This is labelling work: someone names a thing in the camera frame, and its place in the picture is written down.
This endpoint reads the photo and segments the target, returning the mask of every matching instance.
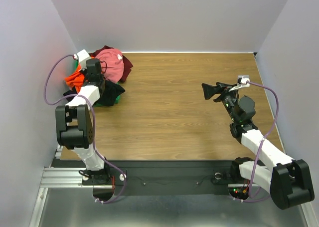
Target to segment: black cloth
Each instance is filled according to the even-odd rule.
[[[112,81],[105,81],[105,90],[99,100],[95,104],[100,104],[103,106],[113,106],[116,98],[125,92],[125,89],[118,84],[113,83]],[[75,87],[71,90],[63,93],[63,96],[70,94],[77,94]],[[72,101],[73,97],[66,98],[67,101]]]
[[[75,87],[73,87],[71,90],[68,90],[67,92],[63,93],[63,96],[71,95],[71,94],[77,94]],[[66,100],[68,102],[72,101],[74,97],[67,97]]]

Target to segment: wooden table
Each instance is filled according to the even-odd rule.
[[[96,146],[110,160],[232,160],[254,154],[232,138],[221,103],[204,100],[202,83],[262,83],[253,54],[128,53],[134,67],[119,104],[96,107]],[[273,117],[264,89],[239,92],[256,103],[254,123],[268,132]],[[282,150],[275,130],[269,140]],[[62,160],[78,160],[64,148]]]

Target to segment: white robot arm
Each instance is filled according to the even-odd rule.
[[[237,158],[231,166],[232,179],[240,181],[253,178],[253,182],[270,193],[274,203],[281,209],[312,201],[315,195],[307,163],[304,160],[294,160],[264,139],[252,121],[256,114],[255,102],[247,96],[239,98],[238,90],[249,87],[249,84],[255,84],[250,82],[249,76],[238,76],[234,85],[220,82],[216,86],[202,84],[206,100],[220,94],[214,102],[222,102],[230,115],[233,121],[230,124],[232,136],[264,164],[254,167],[257,161]],[[236,190],[232,196],[245,200],[248,192]]]

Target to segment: cable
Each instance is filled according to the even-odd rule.
[[[254,198],[260,191],[260,188],[259,188],[259,190],[255,194],[252,194],[252,186],[253,186],[254,176],[255,176],[255,172],[256,172],[257,162],[259,160],[259,156],[260,156],[261,149],[263,147],[264,141],[267,139],[267,137],[270,135],[270,133],[274,130],[274,128],[276,126],[276,121],[277,121],[278,112],[279,112],[279,101],[278,101],[278,96],[276,95],[276,93],[275,93],[275,91],[273,89],[271,89],[271,88],[269,88],[267,86],[263,86],[263,85],[254,83],[254,82],[250,82],[250,81],[247,81],[247,83],[252,84],[254,86],[262,87],[264,89],[267,89],[267,90],[271,91],[273,93],[275,99],[276,99],[276,114],[275,114],[273,125],[271,126],[270,130],[264,135],[263,139],[260,142],[260,145],[259,145],[259,148],[258,148],[258,151],[257,151],[257,154],[256,154],[256,158],[255,158],[255,161],[254,161],[253,170],[252,170],[252,173],[251,173],[248,194],[249,194],[250,198]]]
[[[44,83],[43,99],[44,99],[44,101],[45,101],[46,104],[48,104],[48,105],[50,105],[50,106],[53,106],[53,105],[59,103],[60,101],[66,99],[66,98],[74,97],[74,96],[79,96],[79,97],[83,98],[83,99],[86,101],[87,105],[90,107],[90,110],[91,110],[91,113],[92,113],[92,118],[93,118],[93,150],[94,150],[94,152],[96,152],[97,156],[100,157],[107,165],[113,167],[115,170],[117,170],[118,172],[120,172],[120,173],[123,175],[123,177],[124,177],[124,183],[123,183],[122,189],[120,190],[119,194],[118,194],[115,198],[113,198],[112,200],[106,201],[106,202],[101,201],[101,200],[99,200],[99,199],[95,199],[95,202],[99,202],[99,203],[101,203],[101,204],[110,204],[110,203],[114,202],[115,200],[117,200],[117,199],[121,196],[121,194],[123,193],[123,191],[124,191],[124,189],[125,189],[125,187],[126,187],[126,184],[127,184],[127,183],[126,183],[126,182],[127,182],[127,181],[126,181],[126,175],[125,175],[125,173],[124,173],[120,168],[118,168],[117,166],[115,166],[115,165],[113,165],[112,163],[108,162],[108,161],[96,150],[96,146],[95,146],[95,113],[94,113],[94,110],[93,110],[93,107],[92,107],[90,101],[89,101],[85,96],[78,95],[78,94],[71,94],[71,95],[63,96],[63,97],[61,97],[60,99],[58,99],[57,101],[55,101],[55,102],[53,102],[53,103],[49,102],[49,101],[47,100],[47,98],[46,98],[46,89],[47,89],[47,85],[48,85],[48,82],[49,82],[49,79],[50,79],[50,76],[51,76],[52,72],[53,72],[54,69],[56,68],[57,64],[59,64],[63,59],[65,59],[65,58],[67,58],[67,57],[69,57],[69,56],[72,56],[72,57],[73,57],[73,55],[66,55],[66,56],[62,57],[61,59],[59,59],[59,60],[54,64],[54,66],[53,66],[52,69],[50,70],[50,72],[49,72],[49,74],[48,74],[48,77],[46,78],[46,81],[45,81],[45,83]]]
[[[100,61],[100,63],[102,63],[102,62],[104,62],[104,63],[105,63],[105,70],[102,72],[102,74],[105,74],[106,69],[108,68],[108,65],[107,65],[106,61]]]
[[[232,196],[230,196],[230,198],[232,198],[234,201],[240,201],[240,202],[245,202],[245,203],[257,203],[257,202],[261,202],[261,201],[265,201],[265,200],[269,199],[270,195],[268,195],[262,199],[258,199],[258,200],[242,200],[242,199],[238,199],[238,198],[235,198]]]

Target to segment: pile of clothes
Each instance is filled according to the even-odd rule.
[[[105,76],[105,91],[96,104],[103,106],[113,106],[116,98],[125,92],[118,82],[125,82],[131,72],[133,65],[122,55],[118,49],[104,46],[93,53],[89,53],[91,58],[97,58],[101,62],[103,75]],[[78,65],[75,72],[65,78],[65,83],[70,87],[70,90],[63,95],[76,94],[80,91],[84,81],[84,75],[81,72],[81,66]]]

